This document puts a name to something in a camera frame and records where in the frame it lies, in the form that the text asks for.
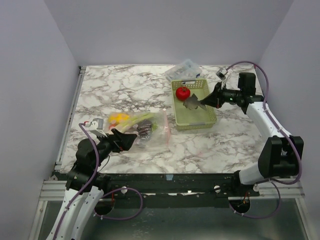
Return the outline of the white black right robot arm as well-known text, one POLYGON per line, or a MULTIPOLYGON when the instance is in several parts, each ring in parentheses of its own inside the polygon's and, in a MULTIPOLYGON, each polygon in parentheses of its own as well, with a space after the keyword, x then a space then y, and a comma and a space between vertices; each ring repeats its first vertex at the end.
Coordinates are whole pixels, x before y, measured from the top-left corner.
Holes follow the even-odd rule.
POLYGON ((247 192, 248 185, 269 180, 279 182, 280 178, 285 177, 300 178, 303 139, 285 130, 275 119, 265 98, 256 94, 255 74, 241 72, 237 87, 237 90, 228 89, 218 82, 213 92, 200 101, 216 109, 224 103, 237 105, 253 121, 265 140, 257 163, 236 173, 237 179, 230 183, 230 191, 241 196, 247 192))

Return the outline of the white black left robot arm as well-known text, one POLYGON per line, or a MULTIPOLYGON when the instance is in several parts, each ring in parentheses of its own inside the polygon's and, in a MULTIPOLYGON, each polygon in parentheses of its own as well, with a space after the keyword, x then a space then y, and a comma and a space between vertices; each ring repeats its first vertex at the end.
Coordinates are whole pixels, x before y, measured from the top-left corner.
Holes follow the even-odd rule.
POLYGON ((90 216, 101 198, 114 193, 111 178, 98 172, 101 162, 110 153, 128 151, 136 134, 121 133, 116 129, 96 143, 90 135, 81 140, 75 154, 76 161, 67 174, 62 205, 48 240, 79 240, 90 216))

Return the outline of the red fake apple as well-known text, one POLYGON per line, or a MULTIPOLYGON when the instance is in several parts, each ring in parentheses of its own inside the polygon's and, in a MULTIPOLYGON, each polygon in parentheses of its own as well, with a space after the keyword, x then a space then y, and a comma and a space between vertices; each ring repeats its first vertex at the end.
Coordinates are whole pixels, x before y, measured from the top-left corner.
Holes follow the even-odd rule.
POLYGON ((185 86, 181 86, 177 88, 175 91, 176 98, 182 102, 184 102, 187 98, 189 98, 190 95, 191 95, 191 91, 185 86))

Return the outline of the clear zip top bag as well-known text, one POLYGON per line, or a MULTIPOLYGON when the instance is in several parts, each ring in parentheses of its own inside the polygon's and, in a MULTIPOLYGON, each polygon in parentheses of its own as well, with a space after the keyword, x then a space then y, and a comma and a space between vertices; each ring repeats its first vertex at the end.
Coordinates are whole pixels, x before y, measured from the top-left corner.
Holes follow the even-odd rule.
POLYGON ((170 141, 170 128, 167 112, 112 112, 107 118, 106 133, 116 128, 124 134, 136 134, 131 153, 155 152, 166 148, 170 141))

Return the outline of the grey fake fish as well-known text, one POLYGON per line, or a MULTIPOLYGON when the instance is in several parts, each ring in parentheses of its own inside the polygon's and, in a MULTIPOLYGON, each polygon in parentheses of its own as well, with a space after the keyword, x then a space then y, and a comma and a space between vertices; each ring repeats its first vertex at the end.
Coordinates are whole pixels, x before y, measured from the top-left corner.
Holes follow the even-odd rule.
POLYGON ((207 110, 206 106, 201 104, 194 93, 183 102, 183 106, 189 110, 196 110, 197 108, 207 110))

